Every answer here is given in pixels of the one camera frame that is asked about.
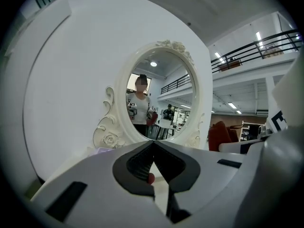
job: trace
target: mirror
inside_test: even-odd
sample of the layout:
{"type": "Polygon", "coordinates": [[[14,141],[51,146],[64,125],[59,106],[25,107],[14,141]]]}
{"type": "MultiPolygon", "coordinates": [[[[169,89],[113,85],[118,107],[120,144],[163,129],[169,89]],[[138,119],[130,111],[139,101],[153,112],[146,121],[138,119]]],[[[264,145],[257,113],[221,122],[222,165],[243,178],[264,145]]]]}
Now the mirror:
{"type": "Polygon", "coordinates": [[[134,66],[126,89],[126,109],[143,136],[162,140],[183,129],[193,99],[187,64],[168,51],[152,51],[134,66]]]}

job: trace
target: person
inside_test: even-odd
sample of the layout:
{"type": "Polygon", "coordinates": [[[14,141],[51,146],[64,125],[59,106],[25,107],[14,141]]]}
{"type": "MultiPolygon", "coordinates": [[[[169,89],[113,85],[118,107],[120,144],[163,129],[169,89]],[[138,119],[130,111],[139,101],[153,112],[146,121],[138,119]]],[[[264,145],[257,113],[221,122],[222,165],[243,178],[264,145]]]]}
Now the person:
{"type": "Polygon", "coordinates": [[[172,105],[168,105],[168,109],[164,110],[163,112],[163,118],[166,120],[173,120],[174,118],[174,112],[171,110],[172,105]]]}
{"type": "Polygon", "coordinates": [[[136,92],[127,95],[127,107],[129,117],[136,130],[143,136],[147,136],[147,125],[152,125],[157,114],[153,113],[151,119],[148,118],[148,111],[151,107],[150,98],[144,95],[148,87],[147,76],[140,74],[135,81],[136,92]]]}

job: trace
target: white panel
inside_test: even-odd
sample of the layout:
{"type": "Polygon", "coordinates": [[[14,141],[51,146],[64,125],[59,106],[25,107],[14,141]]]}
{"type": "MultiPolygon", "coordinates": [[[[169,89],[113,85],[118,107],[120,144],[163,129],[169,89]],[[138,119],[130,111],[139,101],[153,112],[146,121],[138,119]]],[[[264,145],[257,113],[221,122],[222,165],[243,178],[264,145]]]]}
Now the white panel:
{"type": "MultiPolygon", "coordinates": [[[[15,43],[11,43],[10,50],[7,52],[9,59],[5,73],[2,75],[3,78],[0,80],[2,136],[0,157],[8,179],[12,182],[13,187],[22,193],[37,178],[28,156],[31,143],[26,144],[23,128],[23,104],[28,77],[40,49],[57,26],[70,14],[71,10],[67,0],[55,1],[52,6],[48,6],[43,12],[38,13],[30,24],[29,21],[26,21],[28,24],[26,24],[23,33],[16,35],[18,39],[14,40],[15,43]]],[[[33,112],[33,108],[28,108],[27,113],[33,114],[33,112]]],[[[41,129],[47,124],[42,120],[43,118],[39,117],[36,119],[41,129]]],[[[41,148],[47,139],[41,139],[40,134],[36,137],[39,139],[37,147],[41,148]]],[[[40,158],[40,154],[32,153],[32,161],[33,158],[40,158]]],[[[34,167],[39,175],[40,166],[38,170],[35,164],[34,167]]]]}
{"type": "Polygon", "coordinates": [[[73,14],[42,48],[28,83],[25,129],[39,175],[47,179],[72,153],[93,145],[94,130],[106,113],[106,87],[114,84],[132,53],[159,40],[182,42],[197,68],[209,72],[201,79],[204,142],[212,77],[208,49],[193,31],[147,0],[68,1],[73,14]]]}

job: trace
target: white column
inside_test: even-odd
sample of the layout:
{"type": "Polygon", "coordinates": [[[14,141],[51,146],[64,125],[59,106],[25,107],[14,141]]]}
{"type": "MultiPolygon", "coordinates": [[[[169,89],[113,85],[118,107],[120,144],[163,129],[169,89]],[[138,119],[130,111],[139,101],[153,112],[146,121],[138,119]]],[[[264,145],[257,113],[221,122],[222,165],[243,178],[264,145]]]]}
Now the white column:
{"type": "Polygon", "coordinates": [[[276,100],[272,96],[272,91],[275,88],[275,82],[272,76],[266,77],[265,80],[266,80],[267,96],[268,96],[268,115],[271,116],[278,109],[276,100]]]}

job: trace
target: white ornate mirror frame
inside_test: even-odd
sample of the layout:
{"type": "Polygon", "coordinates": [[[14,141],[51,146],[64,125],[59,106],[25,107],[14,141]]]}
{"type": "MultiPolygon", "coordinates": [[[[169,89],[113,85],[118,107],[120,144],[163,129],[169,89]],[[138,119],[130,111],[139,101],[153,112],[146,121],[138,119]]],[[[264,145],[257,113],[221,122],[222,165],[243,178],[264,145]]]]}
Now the white ornate mirror frame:
{"type": "Polygon", "coordinates": [[[95,147],[120,148],[132,143],[149,140],[142,136],[134,128],[126,109],[126,88],[129,77],[137,63],[147,54],[152,52],[167,51],[175,54],[186,64],[191,78],[193,99],[188,121],[183,128],[166,141],[180,145],[199,148],[200,131],[199,124],[203,121],[203,90],[200,82],[201,75],[196,69],[190,53],[180,42],[169,40],[148,44],[133,53],[119,72],[115,86],[108,86],[106,94],[108,99],[104,101],[107,106],[107,114],[101,119],[93,135],[95,147]]]}

